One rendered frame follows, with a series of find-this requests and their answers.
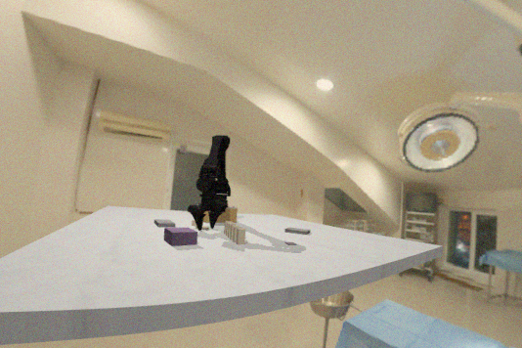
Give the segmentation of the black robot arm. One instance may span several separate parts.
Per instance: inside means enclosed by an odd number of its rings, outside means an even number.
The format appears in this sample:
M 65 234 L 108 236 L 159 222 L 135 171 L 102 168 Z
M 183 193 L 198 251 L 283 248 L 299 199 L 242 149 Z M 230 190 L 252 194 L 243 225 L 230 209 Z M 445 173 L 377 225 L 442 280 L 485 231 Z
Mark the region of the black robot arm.
M 223 194 L 213 196 L 208 202 L 207 208 L 225 211 L 228 207 L 227 196 L 231 196 L 231 188 L 226 178 L 226 149 L 230 144 L 228 136 L 212 137 L 212 146 L 209 157 L 201 165 L 196 181 L 196 188 L 202 193 Z M 215 180 L 217 179 L 217 180 Z

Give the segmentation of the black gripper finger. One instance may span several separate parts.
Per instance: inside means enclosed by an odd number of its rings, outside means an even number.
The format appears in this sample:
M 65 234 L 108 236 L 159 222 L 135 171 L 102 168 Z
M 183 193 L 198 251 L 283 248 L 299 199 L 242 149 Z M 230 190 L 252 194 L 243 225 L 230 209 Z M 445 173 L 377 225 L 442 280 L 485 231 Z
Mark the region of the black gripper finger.
M 211 212 L 211 211 L 208 211 L 208 214 L 209 214 L 209 223 L 210 223 L 210 229 L 213 229 L 214 228 L 214 225 L 217 221 L 217 218 L 223 214 L 223 212 Z
M 197 225 L 197 228 L 199 231 L 201 231 L 201 228 L 202 228 L 202 224 L 203 224 L 203 217 L 206 215 L 206 214 L 194 214 L 194 213 L 191 213 L 194 220 L 196 221 L 196 225 Z

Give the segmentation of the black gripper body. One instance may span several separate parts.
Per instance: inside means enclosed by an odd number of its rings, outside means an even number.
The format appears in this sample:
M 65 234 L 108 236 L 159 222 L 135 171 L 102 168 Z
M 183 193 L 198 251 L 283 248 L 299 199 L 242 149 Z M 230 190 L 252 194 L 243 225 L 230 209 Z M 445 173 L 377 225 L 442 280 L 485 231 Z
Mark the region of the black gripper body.
M 199 196 L 201 197 L 201 203 L 199 203 L 198 205 L 189 205 L 188 212 L 194 214 L 203 214 L 205 211 L 219 212 L 217 209 L 213 208 L 212 205 L 211 208 L 207 208 L 208 202 L 212 196 L 213 199 L 216 197 L 218 198 L 218 196 L 215 193 L 202 193 L 202 195 Z

